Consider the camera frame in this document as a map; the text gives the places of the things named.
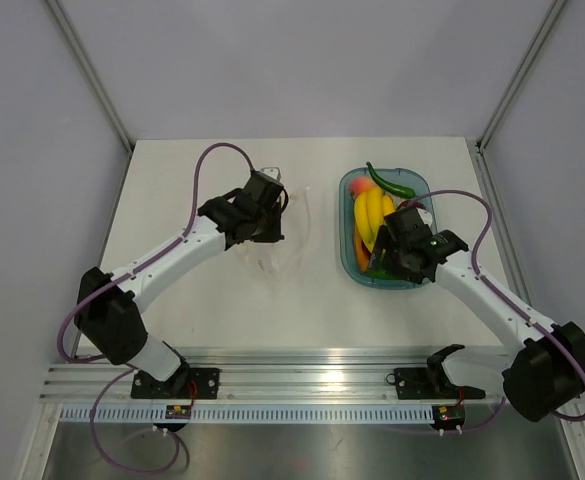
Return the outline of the green bell pepper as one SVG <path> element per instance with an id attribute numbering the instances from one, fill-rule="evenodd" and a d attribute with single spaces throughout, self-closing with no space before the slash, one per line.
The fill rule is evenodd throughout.
<path id="1" fill-rule="evenodd" d="M 383 270 L 368 270 L 364 273 L 364 276 L 375 281 L 398 281 L 395 275 L 388 274 Z"/>

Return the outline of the clear zip top bag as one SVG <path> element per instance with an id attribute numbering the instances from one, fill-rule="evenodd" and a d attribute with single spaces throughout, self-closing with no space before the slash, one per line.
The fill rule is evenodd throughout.
<path id="1" fill-rule="evenodd" d="M 282 216 L 282 241 L 249 243 L 243 248 L 243 262 L 249 271 L 270 285 L 289 282 L 301 266 L 312 228 L 309 190 L 303 186 L 290 194 Z"/>

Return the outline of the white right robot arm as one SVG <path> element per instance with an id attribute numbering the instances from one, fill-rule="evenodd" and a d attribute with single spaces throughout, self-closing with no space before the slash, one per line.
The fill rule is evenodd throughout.
<path id="1" fill-rule="evenodd" d="M 462 387 L 505 397 L 537 422 L 585 394 L 585 333 L 534 310 L 480 267 L 449 230 L 433 233 L 417 208 L 387 215 L 378 231 L 382 265 L 402 280 L 429 281 L 460 300 L 503 345 L 503 355 L 469 354 L 450 345 L 427 360 L 426 384 L 438 396 Z M 585 420 L 585 413 L 579 415 Z"/>

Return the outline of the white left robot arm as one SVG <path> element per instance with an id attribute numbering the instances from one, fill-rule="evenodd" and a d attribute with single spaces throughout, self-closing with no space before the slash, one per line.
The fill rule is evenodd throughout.
<path id="1" fill-rule="evenodd" d="M 244 242 L 284 239 L 285 187 L 253 171 L 242 188 L 212 198 L 196 210 L 185 230 L 130 264 L 105 273 L 86 272 L 79 292 L 76 328 L 113 365 L 128 365 L 153 378 L 167 398 L 187 388 L 186 361 L 150 335 L 142 314 L 164 290 L 189 271 Z"/>

